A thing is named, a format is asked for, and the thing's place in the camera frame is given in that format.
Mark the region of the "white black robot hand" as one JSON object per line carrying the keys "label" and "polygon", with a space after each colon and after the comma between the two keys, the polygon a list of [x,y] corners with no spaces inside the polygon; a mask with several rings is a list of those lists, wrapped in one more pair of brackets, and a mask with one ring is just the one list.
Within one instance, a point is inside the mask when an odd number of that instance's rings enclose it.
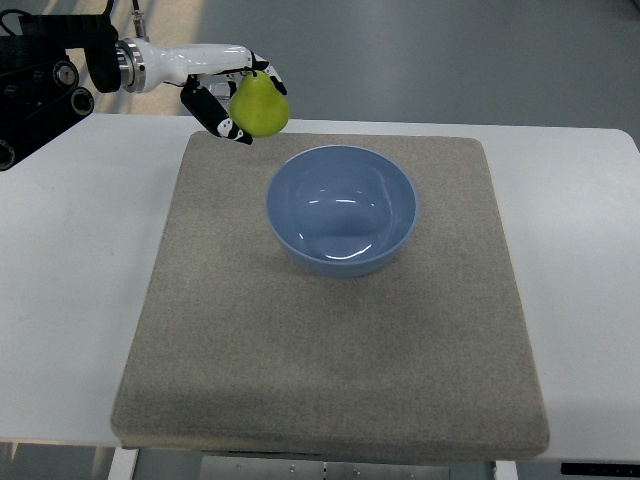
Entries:
{"label": "white black robot hand", "polygon": [[285,96],[287,90],[273,65],[244,46],[196,44],[160,48],[143,39],[118,42],[121,85],[130,93],[148,93],[161,84],[181,89],[185,108],[213,135],[251,144],[255,139],[229,115],[229,103],[250,72],[266,73]]}

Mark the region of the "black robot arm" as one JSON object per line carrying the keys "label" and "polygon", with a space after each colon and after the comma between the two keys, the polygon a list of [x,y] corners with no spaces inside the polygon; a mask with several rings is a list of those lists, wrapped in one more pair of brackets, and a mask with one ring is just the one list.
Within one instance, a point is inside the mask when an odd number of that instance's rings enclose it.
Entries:
{"label": "black robot arm", "polygon": [[93,85],[117,91],[121,72],[110,11],[101,14],[35,15],[12,8],[20,31],[2,24],[1,169],[7,171],[87,118],[94,97],[80,85],[68,52],[81,49]]}

